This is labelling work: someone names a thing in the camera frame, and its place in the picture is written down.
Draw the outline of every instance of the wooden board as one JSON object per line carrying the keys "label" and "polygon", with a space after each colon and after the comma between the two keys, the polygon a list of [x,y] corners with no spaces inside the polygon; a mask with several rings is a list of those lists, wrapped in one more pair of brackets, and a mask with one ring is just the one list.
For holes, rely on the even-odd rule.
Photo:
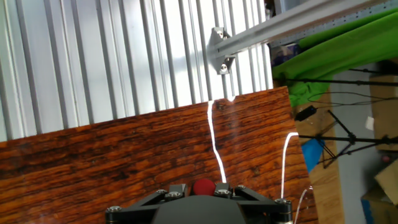
{"label": "wooden board", "polygon": [[[330,95],[324,94],[317,100],[319,102],[330,103]],[[304,110],[310,105],[316,108],[328,106],[324,103],[307,103],[293,109],[294,113]],[[297,131],[301,135],[314,136],[324,130],[334,119],[327,113],[332,108],[320,108],[317,113],[304,121],[296,121]],[[335,137],[335,130],[331,128],[324,136]],[[309,139],[300,138],[300,143],[304,144]],[[326,146],[337,154],[336,142],[325,141]],[[341,195],[340,175],[338,162],[332,163],[327,169],[317,165],[310,173],[310,180],[317,205],[318,220],[322,224],[344,223],[343,197]]]}
{"label": "wooden board", "polygon": [[[208,103],[0,143],[0,222],[103,223],[170,184],[221,181]],[[282,148],[296,132],[286,88],[217,100],[215,145],[227,181],[280,198]],[[285,197],[297,208],[310,186],[298,137],[286,155]],[[299,223],[317,223],[312,191]]]}

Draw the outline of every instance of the white cable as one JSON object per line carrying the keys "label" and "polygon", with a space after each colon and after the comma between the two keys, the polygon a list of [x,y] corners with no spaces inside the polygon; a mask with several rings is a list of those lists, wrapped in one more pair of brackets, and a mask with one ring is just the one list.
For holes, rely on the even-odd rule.
{"label": "white cable", "polygon": [[236,98],[236,96],[229,96],[228,100],[229,100],[229,102],[233,102],[235,100],[235,98]]}
{"label": "white cable", "polygon": [[223,161],[221,160],[220,155],[218,154],[218,151],[216,149],[216,139],[214,136],[214,127],[213,127],[213,100],[209,101],[209,107],[207,109],[207,120],[209,122],[209,128],[210,128],[210,134],[211,134],[211,142],[213,143],[213,152],[216,154],[218,166],[220,167],[220,172],[221,172],[221,179],[223,183],[226,183],[226,177],[225,177],[225,171],[224,171],[224,165]]}
{"label": "white cable", "polygon": [[307,190],[306,190],[306,189],[303,191],[303,193],[301,194],[300,200],[298,201],[297,212],[296,212],[296,218],[294,219],[294,224],[297,223],[297,219],[299,218],[300,205],[301,205],[301,202],[303,201],[303,198],[304,198],[305,193],[307,193]]}
{"label": "white cable", "polygon": [[285,140],[285,145],[284,145],[284,151],[282,153],[282,184],[281,184],[281,191],[280,191],[280,197],[284,197],[284,185],[285,185],[285,160],[286,160],[286,149],[287,146],[289,145],[289,140],[292,136],[298,136],[298,133],[288,133],[286,140]]}

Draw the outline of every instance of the red ball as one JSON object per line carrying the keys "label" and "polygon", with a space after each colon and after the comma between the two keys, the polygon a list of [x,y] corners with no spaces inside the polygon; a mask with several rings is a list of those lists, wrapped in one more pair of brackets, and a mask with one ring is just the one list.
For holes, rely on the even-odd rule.
{"label": "red ball", "polygon": [[200,179],[193,184],[192,190],[195,195],[213,196],[216,185],[209,179]]}
{"label": "red ball", "polygon": [[391,158],[389,156],[382,156],[381,159],[382,159],[383,162],[390,162],[391,161]]}

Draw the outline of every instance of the white wall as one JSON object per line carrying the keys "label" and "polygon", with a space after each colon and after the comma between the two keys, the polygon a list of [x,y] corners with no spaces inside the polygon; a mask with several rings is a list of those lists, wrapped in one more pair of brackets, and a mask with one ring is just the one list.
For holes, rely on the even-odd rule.
{"label": "white wall", "polygon": [[[376,65],[369,64],[358,69],[367,68],[376,70]],[[346,71],[335,75],[335,80],[362,80],[368,81],[369,75],[363,72]],[[369,86],[348,84],[331,84],[330,91],[352,91],[370,95]],[[348,94],[331,94],[334,103],[355,103],[366,101],[367,98]],[[333,113],[341,122],[356,135],[357,138],[374,138],[374,133],[365,128],[368,116],[372,116],[371,105],[366,106],[340,106],[333,108]],[[335,126],[335,134],[347,137],[347,133],[339,125]],[[351,147],[365,146],[368,143],[357,143]],[[347,142],[337,142],[337,151],[340,152]],[[366,223],[361,205],[361,197],[375,184],[374,176],[382,169],[381,156],[375,147],[355,152],[352,155],[342,156],[338,159],[340,170],[341,191],[343,194],[343,207],[345,223]]]}

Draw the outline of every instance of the cardboard box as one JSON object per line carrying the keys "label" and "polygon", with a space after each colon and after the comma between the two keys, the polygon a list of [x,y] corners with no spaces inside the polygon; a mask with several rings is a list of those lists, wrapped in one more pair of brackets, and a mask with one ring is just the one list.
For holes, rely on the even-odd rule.
{"label": "cardboard box", "polygon": [[398,223],[398,208],[392,204],[380,186],[376,186],[361,199],[367,224]]}
{"label": "cardboard box", "polygon": [[[371,82],[398,82],[398,77],[386,75],[381,77],[372,77]],[[371,96],[381,98],[398,97],[398,87],[370,86]],[[383,138],[388,135],[389,138],[398,136],[398,100],[386,100],[372,104],[374,118],[374,137]],[[398,144],[382,144],[376,146],[378,150],[398,151]]]}
{"label": "cardboard box", "polygon": [[398,205],[398,160],[382,170],[376,176],[376,180],[391,202]]}

